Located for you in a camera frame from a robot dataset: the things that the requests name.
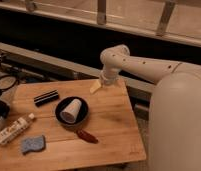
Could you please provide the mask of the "cream flat gripper finger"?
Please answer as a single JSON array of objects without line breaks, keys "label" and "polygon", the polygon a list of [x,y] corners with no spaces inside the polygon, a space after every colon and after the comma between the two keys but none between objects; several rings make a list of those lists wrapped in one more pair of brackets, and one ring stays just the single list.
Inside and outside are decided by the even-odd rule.
[{"label": "cream flat gripper finger", "polygon": [[91,93],[91,94],[95,93],[95,92],[96,92],[97,90],[99,90],[101,87],[102,87],[101,82],[100,82],[99,80],[96,80],[96,81],[92,84],[92,86],[91,86],[91,88],[90,88],[90,93]]}]

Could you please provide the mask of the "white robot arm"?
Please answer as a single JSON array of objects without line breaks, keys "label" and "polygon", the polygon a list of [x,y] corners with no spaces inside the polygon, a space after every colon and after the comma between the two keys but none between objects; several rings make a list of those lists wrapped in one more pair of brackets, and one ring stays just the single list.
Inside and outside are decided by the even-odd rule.
[{"label": "white robot arm", "polygon": [[125,45],[103,50],[91,92],[126,71],[155,85],[149,108],[149,171],[201,171],[201,65],[135,57]]}]

